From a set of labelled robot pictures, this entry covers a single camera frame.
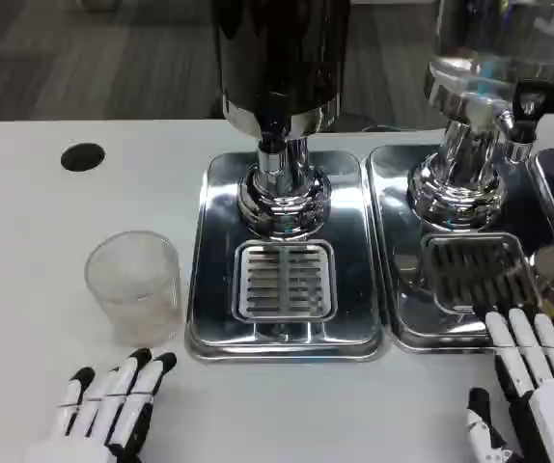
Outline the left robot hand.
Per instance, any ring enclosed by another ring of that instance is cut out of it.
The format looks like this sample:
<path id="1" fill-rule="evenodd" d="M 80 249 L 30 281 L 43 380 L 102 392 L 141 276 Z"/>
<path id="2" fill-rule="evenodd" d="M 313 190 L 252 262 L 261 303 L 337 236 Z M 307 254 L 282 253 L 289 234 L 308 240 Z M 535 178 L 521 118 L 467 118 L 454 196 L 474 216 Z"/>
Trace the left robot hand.
<path id="1" fill-rule="evenodd" d="M 178 358 L 148 348 L 132 352 L 98 378 L 91 367 L 68 381 L 46 439 L 30 446 L 25 462 L 139 462 L 154 398 Z"/>

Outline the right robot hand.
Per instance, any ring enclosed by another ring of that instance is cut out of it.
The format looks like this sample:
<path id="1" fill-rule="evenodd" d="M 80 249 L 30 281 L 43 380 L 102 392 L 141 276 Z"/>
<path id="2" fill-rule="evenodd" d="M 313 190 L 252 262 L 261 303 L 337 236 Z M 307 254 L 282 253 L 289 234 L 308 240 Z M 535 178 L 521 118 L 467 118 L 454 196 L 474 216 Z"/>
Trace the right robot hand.
<path id="1" fill-rule="evenodd" d="M 494 354 L 499 385 L 520 448 L 511 449 L 493 426 L 490 395 L 470 390 L 466 431 L 479 462 L 554 462 L 554 317 L 533 306 L 479 305 Z"/>

